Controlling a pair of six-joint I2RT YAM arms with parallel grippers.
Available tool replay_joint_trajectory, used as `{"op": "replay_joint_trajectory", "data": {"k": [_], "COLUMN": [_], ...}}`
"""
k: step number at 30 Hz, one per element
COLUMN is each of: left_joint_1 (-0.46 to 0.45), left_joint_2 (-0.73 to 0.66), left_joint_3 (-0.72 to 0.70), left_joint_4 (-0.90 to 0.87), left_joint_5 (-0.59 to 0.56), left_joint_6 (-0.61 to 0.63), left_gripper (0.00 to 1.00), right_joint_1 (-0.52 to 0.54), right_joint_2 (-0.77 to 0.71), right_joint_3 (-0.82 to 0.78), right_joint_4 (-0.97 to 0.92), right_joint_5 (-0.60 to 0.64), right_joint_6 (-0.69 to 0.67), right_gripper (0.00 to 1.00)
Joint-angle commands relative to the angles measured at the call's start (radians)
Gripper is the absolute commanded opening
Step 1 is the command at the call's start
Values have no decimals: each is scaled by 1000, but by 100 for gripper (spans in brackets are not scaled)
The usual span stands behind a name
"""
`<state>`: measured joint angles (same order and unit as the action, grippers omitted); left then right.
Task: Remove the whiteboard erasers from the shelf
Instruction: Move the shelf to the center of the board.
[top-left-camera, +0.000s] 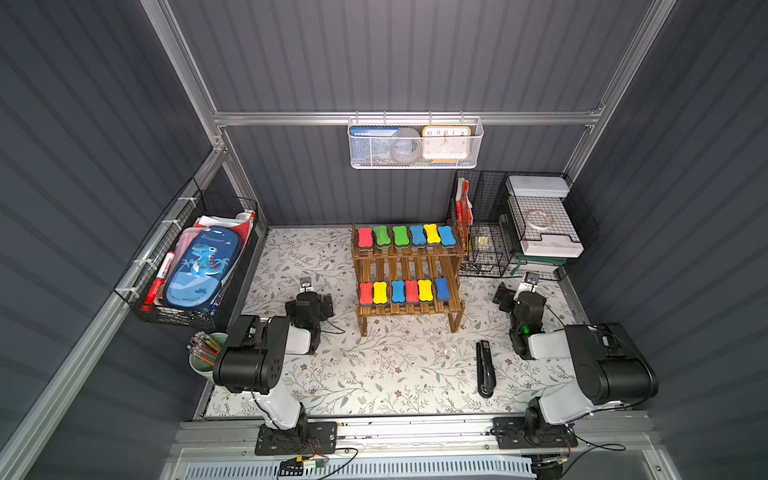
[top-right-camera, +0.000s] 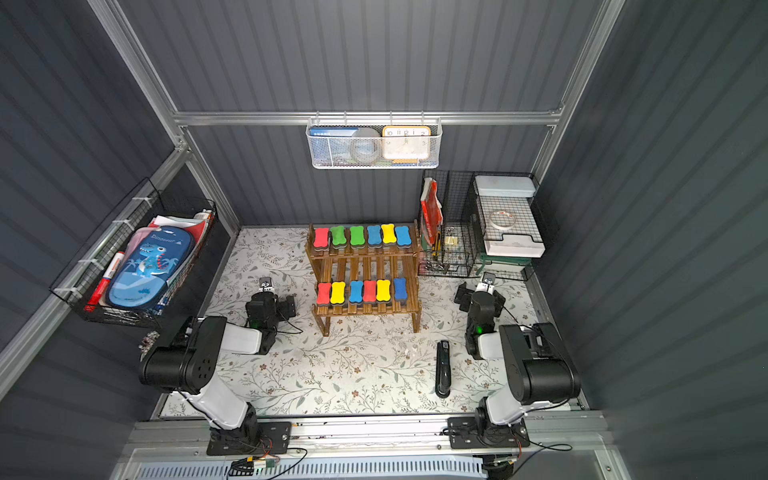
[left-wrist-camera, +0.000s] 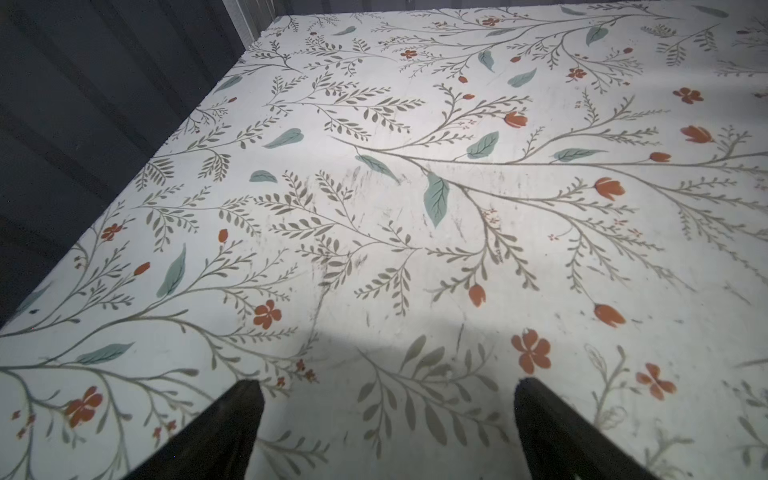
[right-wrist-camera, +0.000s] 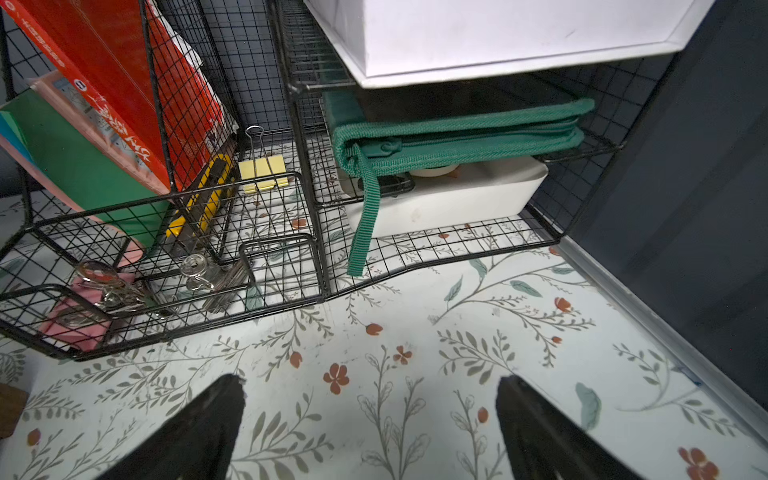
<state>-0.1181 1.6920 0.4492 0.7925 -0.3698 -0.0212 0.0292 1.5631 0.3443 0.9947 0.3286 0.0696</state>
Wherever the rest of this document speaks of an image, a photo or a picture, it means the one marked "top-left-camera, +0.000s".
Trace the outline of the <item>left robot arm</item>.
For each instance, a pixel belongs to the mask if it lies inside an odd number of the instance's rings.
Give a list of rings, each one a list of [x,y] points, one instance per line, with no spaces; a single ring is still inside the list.
[[[283,365],[288,355],[315,353],[333,316],[332,296],[314,291],[287,302],[284,316],[239,316],[214,362],[214,384],[253,401],[268,429],[305,438],[306,409],[282,383]]]

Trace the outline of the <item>light blue eraser bottom row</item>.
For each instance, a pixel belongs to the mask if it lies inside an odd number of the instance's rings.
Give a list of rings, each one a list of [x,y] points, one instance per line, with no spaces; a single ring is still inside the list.
[[[393,280],[391,282],[391,302],[397,305],[404,304],[406,302],[404,281]]]

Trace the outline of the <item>red eraser bottom row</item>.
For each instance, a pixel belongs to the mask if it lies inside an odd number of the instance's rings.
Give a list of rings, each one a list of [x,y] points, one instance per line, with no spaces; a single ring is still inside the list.
[[[370,306],[373,304],[373,284],[370,282],[361,282],[359,284],[359,304],[361,306]]]
[[[405,300],[407,303],[418,303],[419,298],[419,283],[417,280],[407,280],[405,282]]]

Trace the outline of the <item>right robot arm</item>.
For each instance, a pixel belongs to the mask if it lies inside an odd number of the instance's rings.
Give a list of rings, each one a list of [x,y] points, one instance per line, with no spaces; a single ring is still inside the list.
[[[565,359],[574,379],[549,387],[529,402],[524,431],[532,436],[546,427],[565,427],[591,413],[633,407],[657,395],[653,368],[618,323],[564,325],[543,330],[546,298],[528,280],[515,290],[501,283],[493,303],[510,319],[509,337],[523,360]]]

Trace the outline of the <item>yellow eraser bottom row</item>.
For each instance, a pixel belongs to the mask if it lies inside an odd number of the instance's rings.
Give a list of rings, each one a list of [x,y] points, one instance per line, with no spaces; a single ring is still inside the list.
[[[388,299],[388,284],[384,281],[373,283],[373,303],[375,305],[386,305]]]
[[[418,298],[422,303],[429,303],[434,300],[432,281],[429,279],[419,280],[418,284]]]

